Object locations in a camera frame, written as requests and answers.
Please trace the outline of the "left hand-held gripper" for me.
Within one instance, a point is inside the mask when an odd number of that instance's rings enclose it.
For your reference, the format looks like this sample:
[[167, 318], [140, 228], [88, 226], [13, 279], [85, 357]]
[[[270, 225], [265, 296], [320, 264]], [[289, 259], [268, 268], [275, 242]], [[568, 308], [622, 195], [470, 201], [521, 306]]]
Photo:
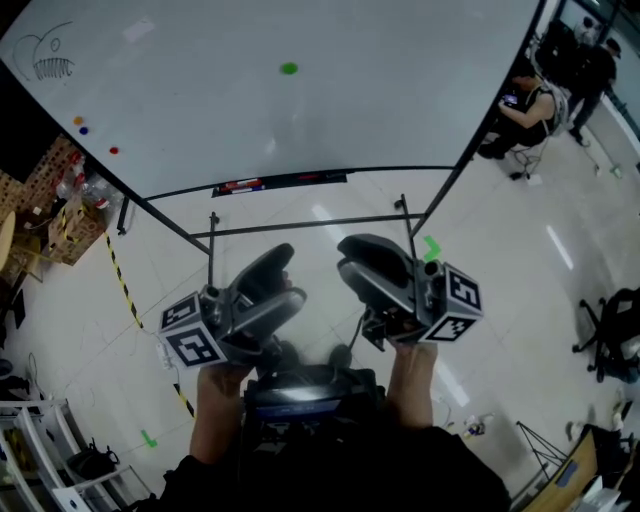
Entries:
[[164, 310], [158, 331], [164, 345], [187, 369], [229, 364], [270, 371], [284, 356], [273, 334], [307, 300], [286, 272], [293, 256], [282, 243], [237, 275], [230, 285], [236, 293], [206, 285]]

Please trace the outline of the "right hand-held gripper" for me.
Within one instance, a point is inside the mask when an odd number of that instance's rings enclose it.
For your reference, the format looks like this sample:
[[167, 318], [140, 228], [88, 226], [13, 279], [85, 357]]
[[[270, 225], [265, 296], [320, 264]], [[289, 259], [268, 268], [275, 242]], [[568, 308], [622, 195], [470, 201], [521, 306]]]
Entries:
[[370, 307], [361, 334], [376, 348], [454, 343], [484, 317], [479, 284], [452, 265], [432, 260], [419, 266], [414, 293], [407, 253], [373, 234], [345, 237], [337, 245], [343, 282]]

